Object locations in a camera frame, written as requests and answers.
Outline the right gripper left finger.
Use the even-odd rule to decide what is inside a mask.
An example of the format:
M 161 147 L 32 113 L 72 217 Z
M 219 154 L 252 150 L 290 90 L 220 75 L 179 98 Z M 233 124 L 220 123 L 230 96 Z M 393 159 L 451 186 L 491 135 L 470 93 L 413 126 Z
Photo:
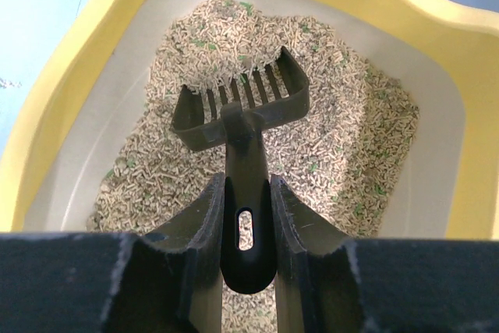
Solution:
M 105 332 L 221 331 L 224 194 L 225 176 L 216 173 L 188 207 L 127 244 Z

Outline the black litter scoop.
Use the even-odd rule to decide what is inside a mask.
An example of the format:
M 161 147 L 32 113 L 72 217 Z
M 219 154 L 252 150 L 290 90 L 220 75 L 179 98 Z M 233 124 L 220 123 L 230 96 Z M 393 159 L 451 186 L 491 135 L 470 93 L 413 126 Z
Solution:
M 183 85 L 172 132 L 194 152 L 225 145 L 221 273 L 240 294 L 267 288 L 277 270 L 271 188 L 263 131 L 302 119 L 310 80 L 282 47 L 262 71 L 198 93 Z

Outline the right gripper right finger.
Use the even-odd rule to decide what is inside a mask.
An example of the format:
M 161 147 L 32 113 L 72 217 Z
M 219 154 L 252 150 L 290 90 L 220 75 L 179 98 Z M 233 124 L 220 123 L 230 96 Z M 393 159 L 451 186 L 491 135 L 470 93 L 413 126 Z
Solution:
M 349 236 L 271 176 L 280 332 L 359 332 L 359 291 L 344 248 Z

